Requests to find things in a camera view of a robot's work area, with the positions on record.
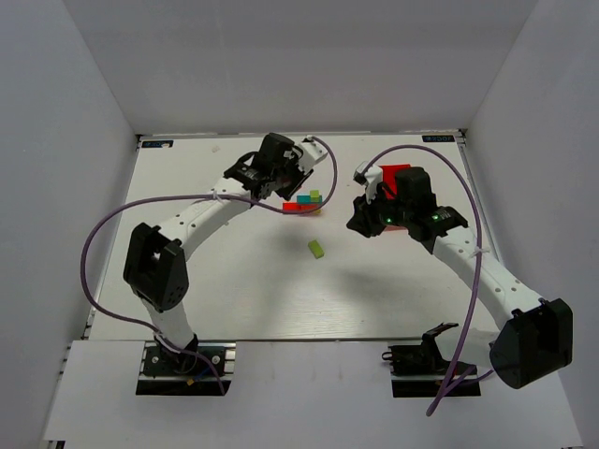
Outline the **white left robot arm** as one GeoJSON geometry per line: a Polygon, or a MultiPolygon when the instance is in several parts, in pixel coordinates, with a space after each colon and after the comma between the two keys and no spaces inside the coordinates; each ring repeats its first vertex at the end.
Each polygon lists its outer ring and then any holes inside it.
{"type": "Polygon", "coordinates": [[[186,262],[200,244],[257,201],[271,194],[290,199],[326,157],[310,138],[296,143],[269,133],[258,151],[225,170],[207,198],[161,224],[141,223],[133,229],[124,281],[141,299],[160,340],[188,351],[197,344],[183,298],[189,288],[186,262]]]}

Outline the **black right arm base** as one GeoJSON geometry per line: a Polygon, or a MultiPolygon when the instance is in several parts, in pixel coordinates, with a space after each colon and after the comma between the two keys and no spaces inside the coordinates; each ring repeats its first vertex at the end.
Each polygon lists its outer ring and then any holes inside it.
{"type": "Polygon", "coordinates": [[[417,342],[390,343],[381,358],[390,368],[393,398],[436,396],[451,358],[451,355],[442,355],[436,338],[458,326],[456,323],[441,323],[424,332],[417,342]]]}

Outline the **left corner label sticker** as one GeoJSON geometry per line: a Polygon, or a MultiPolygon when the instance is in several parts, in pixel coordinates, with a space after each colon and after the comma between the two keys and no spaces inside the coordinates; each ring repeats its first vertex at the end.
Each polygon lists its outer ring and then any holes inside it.
{"type": "Polygon", "coordinates": [[[173,140],[144,140],[141,142],[142,148],[171,148],[173,146],[173,140]]]}

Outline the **red plastic tray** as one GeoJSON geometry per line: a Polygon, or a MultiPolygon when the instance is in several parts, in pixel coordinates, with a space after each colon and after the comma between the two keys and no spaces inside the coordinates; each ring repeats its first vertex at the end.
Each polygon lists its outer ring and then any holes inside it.
{"type": "Polygon", "coordinates": [[[407,175],[412,168],[409,164],[403,165],[384,165],[380,166],[383,169],[383,181],[378,185],[376,196],[387,194],[388,196],[397,195],[405,204],[406,213],[404,215],[407,223],[412,218],[410,211],[411,199],[409,192],[409,180],[407,175]]]}

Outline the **right corner label sticker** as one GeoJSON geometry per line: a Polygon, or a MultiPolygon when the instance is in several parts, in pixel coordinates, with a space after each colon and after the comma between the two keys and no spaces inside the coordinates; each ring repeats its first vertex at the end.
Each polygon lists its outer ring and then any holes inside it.
{"type": "Polygon", "coordinates": [[[455,137],[451,135],[423,135],[422,140],[425,143],[449,143],[454,142],[455,137]]]}

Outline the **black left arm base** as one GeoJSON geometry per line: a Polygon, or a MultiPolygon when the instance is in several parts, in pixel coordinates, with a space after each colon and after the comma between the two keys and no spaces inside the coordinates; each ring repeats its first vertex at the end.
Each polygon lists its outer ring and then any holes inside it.
{"type": "Polygon", "coordinates": [[[156,342],[146,341],[142,352],[136,395],[162,397],[221,397],[229,389],[234,373],[234,343],[200,344],[197,351],[210,360],[220,380],[208,364],[185,356],[180,368],[156,342]]]}

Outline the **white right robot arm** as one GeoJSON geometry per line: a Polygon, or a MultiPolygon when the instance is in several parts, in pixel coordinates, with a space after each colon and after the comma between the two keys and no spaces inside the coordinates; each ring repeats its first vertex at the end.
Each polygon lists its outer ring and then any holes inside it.
{"type": "Polygon", "coordinates": [[[515,389],[571,363],[571,308],[560,298],[542,298],[493,255],[483,253],[467,220],[454,208],[437,204],[430,176],[422,167],[401,169],[387,184],[381,167],[361,164],[354,180],[365,192],[353,202],[348,229],[372,238],[390,226],[405,228],[471,287],[491,315],[496,331],[468,333],[464,345],[468,362],[492,368],[515,389]]]}

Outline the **corner label sticker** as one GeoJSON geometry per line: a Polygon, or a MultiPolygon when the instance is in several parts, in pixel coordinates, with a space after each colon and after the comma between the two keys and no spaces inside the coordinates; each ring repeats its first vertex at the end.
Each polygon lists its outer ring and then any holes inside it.
{"type": "Polygon", "coordinates": [[[455,137],[451,135],[423,135],[422,140],[425,143],[449,143],[454,142],[455,137]]]}
{"type": "Polygon", "coordinates": [[[142,148],[171,148],[173,146],[173,140],[144,140],[141,142],[142,148]]]}

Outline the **light green long block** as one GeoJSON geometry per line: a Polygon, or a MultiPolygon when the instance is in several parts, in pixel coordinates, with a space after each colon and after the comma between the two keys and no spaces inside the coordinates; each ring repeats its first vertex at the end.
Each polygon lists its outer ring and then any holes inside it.
{"type": "Polygon", "coordinates": [[[316,239],[308,242],[308,249],[315,259],[320,259],[325,255],[323,247],[316,239]]]}

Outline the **red long block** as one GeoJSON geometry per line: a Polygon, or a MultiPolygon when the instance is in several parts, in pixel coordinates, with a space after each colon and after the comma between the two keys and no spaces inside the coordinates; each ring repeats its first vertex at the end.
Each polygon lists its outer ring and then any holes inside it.
{"type": "Polygon", "coordinates": [[[285,214],[300,214],[302,212],[301,204],[297,202],[285,202],[282,206],[285,214]]]}

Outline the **teal long block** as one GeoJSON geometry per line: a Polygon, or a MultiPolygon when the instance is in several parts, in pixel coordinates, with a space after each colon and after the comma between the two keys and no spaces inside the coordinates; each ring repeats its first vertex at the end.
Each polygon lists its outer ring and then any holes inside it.
{"type": "Polygon", "coordinates": [[[321,204],[323,202],[322,196],[309,196],[309,195],[298,195],[297,203],[301,205],[312,205],[321,204]]]}

